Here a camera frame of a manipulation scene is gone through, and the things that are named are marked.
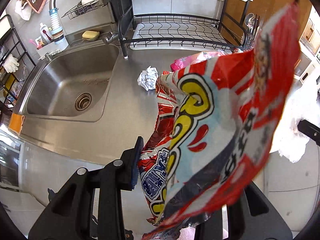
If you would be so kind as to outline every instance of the white cloth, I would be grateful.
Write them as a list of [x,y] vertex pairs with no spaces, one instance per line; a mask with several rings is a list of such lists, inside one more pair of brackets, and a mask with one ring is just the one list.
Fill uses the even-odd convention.
[[158,71],[155,67],[149,66],[147,70],[141,72],[137,82],[139,86],[142,86],[145,90],[155,89],[156,81],[158,79]]
[[22,19],[24,19],[25,21],[30,20],[31,17],[31,12],[32,12],[32,8],[30,5],[26,4],[24,6],[24,8],[22,8],[21,6],[21,1],[17,0],[16,2],[16,8],[14,9],[14,11],[20,15],[20,17]]
[[320,75],[319,70],[314,70],[303,86],[296,90],[285,103],[281,120],[273,135],[270,152],[278,151],[292,163],[301,159],[306,150],[309,137],[298,130],[300,120],[308,120],[316,126],[320,124],[320,111],[316,103],[317,84],[316,79]]
[[12,73],[18,70],[19,63],[17,62],[17,58],[10,54],[5,60],[3,67],[7,71],[7,73]]

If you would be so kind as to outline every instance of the drain strainer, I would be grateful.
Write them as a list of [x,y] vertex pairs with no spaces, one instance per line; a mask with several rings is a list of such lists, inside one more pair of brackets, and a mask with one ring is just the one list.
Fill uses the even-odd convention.
[[83,111],[87,109],[91,103],[91,100],[92,100],[92,97],[89,93],[84,93],[82,95],[79,95],[75,103],[76,110]]

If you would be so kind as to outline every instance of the toothbrush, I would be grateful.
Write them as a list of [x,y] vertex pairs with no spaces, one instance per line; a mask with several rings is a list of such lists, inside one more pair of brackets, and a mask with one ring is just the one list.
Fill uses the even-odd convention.
[[34,44],[37,47],[37,44],[33,41],[33,39],[30,39],[29,42]]
[[49,35],[47,34],[47,32],[46,32],[45,30],[42,30],[42,32],[43,32],[45,35],[47,35],[49,41],[52,41],[52,39],[49,37]]

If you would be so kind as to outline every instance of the white glove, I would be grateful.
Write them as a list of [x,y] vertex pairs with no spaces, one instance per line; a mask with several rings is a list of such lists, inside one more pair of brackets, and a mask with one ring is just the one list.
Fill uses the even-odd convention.
[[18,59],[12,56],[12,54],[7,57],[3,64],[3,67],[7,71],[7,73],[12,73],[18,70],[19,63],[17,62],[17,60]]

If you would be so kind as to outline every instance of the stainless steel sink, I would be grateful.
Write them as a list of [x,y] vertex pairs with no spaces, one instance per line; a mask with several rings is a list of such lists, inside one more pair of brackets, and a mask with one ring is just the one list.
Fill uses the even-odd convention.
[[103,113],[106,90],[118,55],[116,46],[104,44],[87,44],[57,54],[29,86],[22,114],[98,120]]

